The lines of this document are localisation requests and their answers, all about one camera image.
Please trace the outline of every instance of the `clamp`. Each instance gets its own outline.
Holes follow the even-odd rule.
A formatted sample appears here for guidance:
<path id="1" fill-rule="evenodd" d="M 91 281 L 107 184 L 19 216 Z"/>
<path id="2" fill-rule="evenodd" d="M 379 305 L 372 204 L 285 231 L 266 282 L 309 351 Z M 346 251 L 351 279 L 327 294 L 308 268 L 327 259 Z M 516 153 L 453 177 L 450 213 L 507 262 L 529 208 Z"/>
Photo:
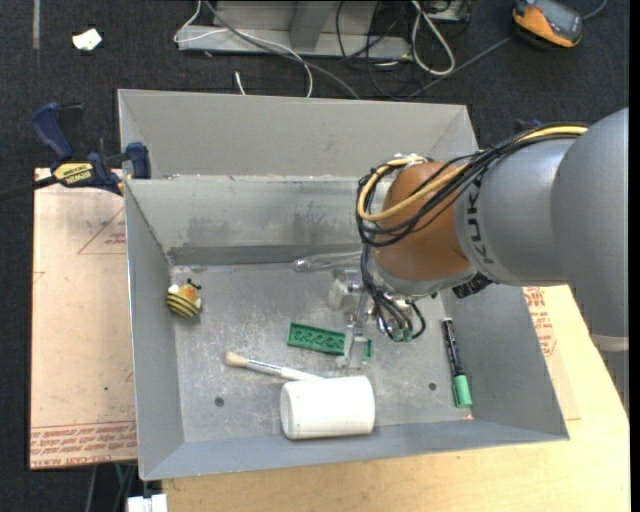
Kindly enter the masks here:
<path id="1" fill-rule="evenodd" d="M 57 160 L 49 168 L 51 176 L 0 193 L 0 201 L 16 197 L 55 183 L 69 188 L 94 187 L 123 195 L 122 179 L 112 171 L 116 165 L 130 161 L 133 172 L 127 178 L 151 178 L 151 163 L 147 148 L 141 142 L 127 145 L 125 152 L 103 159 L 97 152 L 90 152 L 84 161 L 72 161 L 74 150 L 58 122 L 58 103 L 51 102 L 36 111 L 31 125 L 40 141 L 49 146 Z"/>

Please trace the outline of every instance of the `cardboard sheet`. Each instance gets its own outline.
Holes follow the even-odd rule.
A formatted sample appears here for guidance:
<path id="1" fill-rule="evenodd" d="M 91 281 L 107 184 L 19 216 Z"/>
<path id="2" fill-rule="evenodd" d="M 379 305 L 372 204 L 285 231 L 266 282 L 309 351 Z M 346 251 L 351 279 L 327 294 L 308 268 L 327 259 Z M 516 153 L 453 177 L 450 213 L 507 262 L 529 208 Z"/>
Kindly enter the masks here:
<path id="1" fill-rule="evenodd" d="M 32 469 L 136 458 L 124 201 L 35 193 Z"/>

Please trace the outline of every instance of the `orange device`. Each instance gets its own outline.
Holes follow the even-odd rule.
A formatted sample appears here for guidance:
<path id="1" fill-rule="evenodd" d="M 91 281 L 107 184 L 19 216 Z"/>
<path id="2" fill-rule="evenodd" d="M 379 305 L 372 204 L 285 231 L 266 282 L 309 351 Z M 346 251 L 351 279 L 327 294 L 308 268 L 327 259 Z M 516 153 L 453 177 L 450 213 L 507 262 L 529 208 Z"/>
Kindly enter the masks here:
<path id="1" fill-rule="evenodd" d="M 582 39 L 582 16 L 556 0 L 514 0 L 518 35 L 537 46 L 571 48 Z"/>

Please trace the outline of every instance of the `electrical cable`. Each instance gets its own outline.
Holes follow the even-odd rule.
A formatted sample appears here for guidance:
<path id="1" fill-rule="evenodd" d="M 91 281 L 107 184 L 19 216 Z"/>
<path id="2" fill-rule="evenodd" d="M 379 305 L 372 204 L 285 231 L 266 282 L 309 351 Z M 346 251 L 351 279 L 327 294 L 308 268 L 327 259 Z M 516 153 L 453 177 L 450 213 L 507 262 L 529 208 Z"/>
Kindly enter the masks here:
<path id="1" fill-rule="evenodd" d="M 431 21 L 431 18 L 429 18 L 429 16 L 425 12 L 425 10 L 422 8 L 420 3 L 417 2 L 416 0 L 412 0 L 411 5 L 413 5 L 416 11 L 418 11 L 416 19 L 413 23 L 413 28 L 411 29 L 411 54 L 413 56 L 414 62 L 418 65 L 418 67 L 420 67 L 420 69 L 426 71 L 431 75 L 435 75 L 435 76 L 448 75 L 456 67 L 456 59 L 453 55 L 453 52 L 451 51 L 451 48 L 449 47 L 447 42 L 444 40 L 444 37 L 442 37 L 442 34 L 433 24 L 433 21 Z M 447 57 L 449 58 L 449 67 L 446 68 L 445 70 L 436 71 L 433 68 L 430 68 L 429 66 L 427 66 L 422 61 L 422 59 L 418 57 L 418 52 L 416 51 L 416 38 L 418 34 L 418 27 L 420 26 L 420 19 L 423 19 L 425 23 L 429 26 L 429 28 L 431 29 L 431 32 L 433 32 L 438 42 L 440 43 L 444 51 L 447 53 Z"/>
<path id="2" fill-rule="evenodd" d="M 91 471 L 91 481 L 89 483 L 89 494 L 87 495 L 87 503 L 84 507 L 84 512 L 91 511 L 91 505 L 93 504 L 93 492 L 96 488 L 96 476 L 98 474 L 98 465 L 94 464 Z"/>
<path id="3" fill-rule="evenodd" d="M 204 1 L 204 5 L 207 7 L 207 9 L 209 9 L 213 13 L 213 15 L 216 17 L 216 19 L 220 22 L 221 25 L 223 25 L 225 28 L 227 28 L 230 32 L 234 33 L 236 36 L 240 37 L 241 39 L 244 39 L 245 41 L 251 43 L 252 45 L 256 46 L 257 48 L 265 50 L 265 51 L 267 51 L 267 52 L 269 52 L 269 53 L 271 53 L 273 55 L 278 55 L 279 57 L 282 57 L 282 58 L 288 59 L 288 60 L 292 60 L 294 62 L 297 62 L 299 64 L 303 64 L 305 66 L 310 67 L 311 69 L 314 69 L 314 70 L 318 71 L 319 73 L 325 75 L 326 77 L 330 78 L 335 83 L 340 85 L 354 99 L 357 99 L 357 100 L 360 99 L 360 96 L 358 96 L 358 94 L 348 84 L 346 84 L 342 79 L 338 78 L 336 75 L 334 75 L 330 71 L 327 71 L 326 69 L 324 69 L 324 68 L 322 68 L 320 66 L 316 66 L 315 64 L 312 64 L 310 62 L 307 62 L 307 61 L 304 61 L 304 60 L 301 61 L 300 59 L 292 57 L 287 53 L 282 53 L 282 52 L 279 52 L 277 50 L 274 50 L 273 48 L 270 48 L 268 45 L 265 45 L 265 44 L 257 41 L 258 38 L 255 38 L 253 36 L 249 37 L 249 36 L 247 36 L 247 34 L 243 34 L 239 30 L 237 30 L 236 28 L 234 28 L 231 25 L 229 25 L 224 20 L 224 18 L 222 18 L 220 16 L 220 14 L 218 13 L 217 9 L 215 9 L 211 5 L 211 2 L 209 2 L 209 0 L 205 0 Z"/>
<path id="4" fill-rule="evenodd" d="M 585 16 L 582 17 L 582 21 L 590 20 L 594 16 L 597 16 L 598 14 L 600 14 L 600 11 L 602 11 L 602 9 L 604 9 L 607 6 L 608 2 L 609 2 L 609 0 L 602 0 L 602 2 L 600 3 L 600 5 L 598 7 L 596 7 L 589 14 L 586 14 Z"/>
<path id="5" fill-rule="evenodd" d="M 516 142 L 526 142 L 532 138 L 544 137 L 546 135 L 556 135 L 556 134 L 577 136 L 577 135 L 581 135 L 585 131 L 586 131 L 586 128 L 582 126 L 562 126 L 562 127 L 553 126 L 553 127 L 543 128 L 543 129 L 536 128 L 535 132 L 523 135 L 521 138 L 517 139 Z M 362 219 L 369 222 L 377 222 L 380 220 L 387 219 L 392 215 L 395 215 L 396 213 L 410 206 L 417 200 L 425 197 L 427 194 L 439 189 L 443 185 L 449 184 L 456 177 L 464 175 L 465 171 L 469 168 L 470 165 L 472 165 L 472 162 L 473 162 L 473 160 L 470 160 L 469 162 L 462 165 L 461 167 L 454 167 L 448 173 L 445 173 L 444 171 L 450 165 L 449 163 L 447 163 L 443 165 L 442 168 L 438 171 L 438 173 L 442 173 L 442 174 L 439 175 L 437 179 L 430 181 L 430 183 L 427 186 L 422 187 L 422 189 L 417 193 L 410 195 L 405 200 L 401 201 L 400 203 L 397 203 L 396 205 L 394 205 L 391 208 L 388 208 L 387 210 L 384 210 L 383 212 L 376 213 L 376 214 L 367 213 L 365 209 L 365 197 L 371 192 L 371 190 L 380 181 L 380 179 L 386 174 L 388 174 L 389 172 L 399 167 L 403 167 L 409 163 L 413 163 L 415 161 L 416 160 L 413 157 L 395 159 L 387 162 L 386 164 L 376 169 L 373 175 L 367 180 L 367 182 L 363 186 L 362 195 L 358 198 L 357 212 Z"/>
<path id="6" fill-rule="evenodd" d="M 602 0 L 602 2 L 600 3 L 600 5 L 598 7 L 596 7 L 593 11 L 591 11 L 590 13 L 588 13 L 585 16 L 582 17 L 582 21 L 584 22 L 584 21 L 590 20 L 591 18 L 593 18 L 593 17 L 597 16 L 598 14 L 600 14 L 600 12 L 607 6 L 608 2 L 609 2 L 609 0 Z M 436 78 L 436 79 L 432 80 L 431 82 L 429 82 L 428 84 L 420 87 L 420 89 L 412 92 L 411 94 L 409 94 L 407 96 L 407 99 L 408 98 L 413 98 L 413 97 L 423 93 L 424 91 L 430 89 L 434 85 L 439 84 L 445 78 L 449 78 L 449 77 L 453 76 L 454 74 L 458 73 L 459 71 L 462 71 L 464 68 L 470 66 L 474 62 L 479 61 L 480 59 L 482 59 L 483 57 L 486 57 L 487 55 L 489 55 L 490 53 L 494 52 L 495 50 L 497 50 L 501 46 L 504 46 L 506 43 L 508 43 L 512 39 L 514 39 L 513 35 L 511 35 L 509 37 L 506 37 L 505 39 L 497 42 L 496 44 L 490 46 L 486 50 L 484 50 L 484 51 L 480 52 L 479 54 L 477 54 L 475 57 L 469 59 L 464 64 L 459 65 L 456 69 L 454 69 L 448 75 L 444 75 L 444 76 L 441 76 L 439 78 Z"/>
<path id="7" fill-rule="evenodd" d="M 240 73 L 236 71 L 235 73 L 233 73 L 233 76 L 236 79 L 236 84 L 238 84 L 238 88 L 240 89 L 240 92 L 242 93 L 243 96 L 246 96 L 247 93 L 244 92 L 244 87 L 242 87 L 242 81 L 240 80 Z"/>
<path id="8" fill-rule="evenodd" d="M 380 42 L 382 42 L 382 40 L 385 38 L 385 36 L 391 31 L 391 29 L 393 28 L 393 25 L 391 27 L 389 27 L 389 29 L 387 30 L 387 32 L 381 36 L 378 37 L 378 39 L 376 39 L 373 42 L 368 42 L 366 43 L 366 45 L 362 48 L 360 48 L 358 51 L 347 55 L 345 49 L 344 49 L 344 44 L 342 41 L 342 32 L 340 31 L 340 13 L 342 12 L 342 8 L 344 7 L 344 4 L 346 4 L 346 0 L 342 0 L 339 4 L 338 4 L 338 8 L 336 9 L 336 17 L 335 17 L 335 23 L 336 23 L 336 37 L 338 39 L 338 45 L 340 46 L 340 53 L 342 53 L 342 60 L 343 61 L 349 61 L 355 57 L 357 57 L 358 55 L 362 55 L 366 50 L 369 50 L 370 48 L 373 48 L 375 45 L 379 44 Z"/>
<path id="9" fill-rule="evenodd" d="M 398 331 L 394 331 L 385 318 L 385 314 L 390 315 L 396 324 L 402 328 L 402 341 L 408 341 L 408 339 L 416 339 L 424 332 L 425 321 L 415 302 L 412 299 L 407 299 L 405 302 L 411 306 L 411 309 L 421 322 L 420 329 L 414 333 L 413 324 L 409 315 L 399 308 L 396 299 L 394 299 L 382 285 L 375 284 L 374 278 L 369 270 L 372 247 L 385 247 L 395 244 L 403 238 L 426 228 L 450 207 L 471 183 L 481 180 L 482 177 L 487 172 L 490 172 L 504 157 L 513 154 L 521 148 L 543 141 L 579 137 L 585 133 L 587 129 L 588 126 L 583 123 L 547 123 L 524 130 L 509 137 L 497 146 L 477 151 L 472 155 L 456 157 L 440 166 L 433 175 L 416 187 L 407 199 L 397 203 L 393 208 L 388 208 L 378 214 L 372 214 L 370 210 L 374 200 L 376 185 L 380 179 L 393 171 L 406 172 L 412 165 L 427 160 L 416 155 L 397 157 L 379 166 L 377 169 L 371 169 L 369 174 L 360 178 L 360 180 L 358 180 L 358 190 L 356 193 L 356 224 L 363 244 L 360 271 L 362 274 L 363 287 L 374 302 L 379 328 L 381 327 L 380 330 L 395 341 L 400 341 Z M 459 167 L 454 166 L 454 164 L 461 160 L 466 160 L 466 162 Z M 404 221 L 394 226 L 384 228 L 377 224 L 378 220 L 389 218 L 391 215 L 402 211 L 429 193 L 433 195 L 425 201 L 415 214 Z M 437 208 L 440 208 L 440 210 L 434 216 L 416 228 L 418 223 L 425 219 L 426 215 L 433 214 Z"/>
<path id="10" fill-rule="evenodd" d="M 195 37 L 187 37 L 186 39 L 178 39 L 178 32 L 180 32 L 181 30 L 183 30 L 184 28 L 188 27 L 189 25 L 191 25 L 194 21 L 196 21 L 196 19 L 198 19 L 198 16 L 200 16 L 200 10 L 202 8 L 202 1 L 198 0 L 198 6 L 196 7 L 196 12 L 193 13 L 193 16 L 191 16 L 191 18 L 189 18 L 187 20 L 187 22 L 182 25 L 177 31 L 176 33 L 173 35 L 173 42 L 174 43 L 187 43 L 189 41 L 196 41 L 198 39 L 202 39 L 204 37 L 210 36 L 211 34 L 217 34 L 218 32 L 226 32 L 227 29 L 221 29 L 221 30 L 212 30 L 210 32 L 206 32 L 204 34 L 200 34 L 199 36 L 195 36 Z"/>
<path id="11" fill-rule="evenodd" d="M 185 27 L 191 25 L 198 18 L 198 16 L 200 15 L 201 7 L 202 7 L 202 0 L 198 0 L 198 6 L 196 8 L 196 12 L 193 14 L 193 16 L 191 16 L 191 18 L 189 18 L 189 20 L 187 20 L 187 22 L 184 25 L 182 25 L 182 27 L 180 27 L 178 32 L 180 30 L 184 29 Z M 217 34 L 217 33 L 220 33 L 220 32 L 228 32 L 228 31 L 229 31 L 228 28 L 221 28 L 221 29 L 217 29 L 217 30 L 211 30 L 211 31 L 206 32 L 204 34 L 201 34 L 199 36 L 190 37 L 190 38 L 186 38 L 186 39 L 178 39 L 178 32 L 176 32 L 175 35 L 173 36 L 173 41 L 175 43 L 184 43 L 184 42 L 187 42 L 187 41 L 195 41 L 196 39 L 201 39 L 201 38 L 207 37 L 207 36 L 209 36 L 211 34 Z M 252 35 L 246 34 L 244 32 L 240 32 L 240 31 L 238 31 L 238 33 L 242 34 L 245 39 L 252 40 L 251 42 L 254 45 L 256 44 L 256 42 L 264 44 L 264 45 L 272 45 L 272 46 L 275 46 L 276 48 L 280 48 L 280 49 L 286 51 L 287 53 L 290 53 L 291 55 L 293 55 L 293 57 L 295 57 L 295 59 L 298 62 L 300 62 L 300 64 L 302 64 L 304 66 L 305 71 L 307 72 L 307 76 L 309 77 L 309 89 L 307 91 L 306 97 L 307 98 L 311 97 L 311 94 L 313 93 L 313 74 L 311 73 L 311 70 L 309 69 L 308 64 L 304 61 L 304 59 L 296 51 L 294 51 L 293 49 L 288 48 L 287 46 L 284 46 L 284 45 L 282 45 L 280 43 L 276 43 L 274 41 L 267 41 L 267 40 L 261 39 L 261 38 L 259 38 L 257 36 L 252 36 Z M 242 94 L 244 96 L 246 96 L 246 93 L 244 92 L 242 84 L 240 84 L 238 82 L 238 79 L 239 79 L 239 77 L 236 76 L 236 83 L 238 83 L 238 86 L 240 87 L 240 90 L 241 90 Z"/>

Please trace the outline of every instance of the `yellow cable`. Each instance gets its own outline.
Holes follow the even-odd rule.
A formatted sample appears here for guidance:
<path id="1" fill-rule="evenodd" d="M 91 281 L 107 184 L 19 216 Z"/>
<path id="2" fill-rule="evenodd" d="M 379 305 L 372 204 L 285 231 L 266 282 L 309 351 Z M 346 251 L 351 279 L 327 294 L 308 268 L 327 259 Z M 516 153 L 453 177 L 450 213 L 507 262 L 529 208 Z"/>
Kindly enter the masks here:
<path id="1" fill-rule="evenodd" d="M 523 137 L 517 139 L 517 142 L 522 142 L 522 141 L 529 140 L 529 139 L 532 139 L 532 138 L 545 137 L 547 135 L 557 135 L 557 134 L 582 135 L 586 131 L 587 131 L 587 128 L 585 128 L 583 126 L 571 126 L 571 125 L 554 126 L 554 127 L 551 127 L 551 128 L 543 128 L 541 130 L 538 130 L 538 131 L 529 133 L 527 135 L 524 135 Z M 369 192 L 374 187 L 374 185 L 376 183 L 378 183 L 378 181 L 380 181 L 380 179 L 387 172 L 389 172 L 389 170 L 397 168 L 397 167 L 402 167 L 404 165 L 407 165 L 409 163 L 415 162 L 417 160 L 418 160 L 418 158 L 413 158 L 413 157 L 390 160 L 386 164 L 384 164 L 384 165 L 378 167 L 378 169 L 376 169 L 376 171 L 374 173 L 374 176 L 365 184 L 365 186 L 362 188 L 362 192 L 361 192 L 360 196 L 358 197 L 357 212 L 358 212 L 358 215 L 363 220 L 366 220 L 366 221 L 369 221 L 369 222 L 378 222 L 378 221 L 387 219 L 387 218 L 391 217 L 392 215 L 395 215 L 399 211 L 404 210 L 406 207 L 408 207 L 411 204 L 413 204 L 414 202 L 416 202 L 418 199 L 421 199 L 424 196 L 426 196 L 427 194 L 429 194 L 430 192 L 433 192 L 433 191 L 437 190 L 439 187 L 446 185 L 453 178 L 455 178 L 456 176 L 458 176 L 459 174 L 464 172 L 466 170 L 466 168 L 469 166 L 469 162 L 467 162 L 466 164 L 462 165 L 461 167 L 454 167 L 452 171 L 450 171 L 448 173 L 445 173 L 443 176 L 441 176 L 440 178 L 435 180 L 433 183 L 430 183 L 429 185 L 424 187 L 422 190 L 420 190 L 416 194 L 413 194 L 413 195 L 409 196 L 404 201 L 399 202 L 398 204 L 392 206 L 391 208 L 388 208 L 388 209 L 386 209 L 386 210 L 384 210 L 382 212 L 379 212 L 379 213 L 367 213 L 365 211 L 364 199 L 365 199 L 365 197 L 368 196 Z"/>

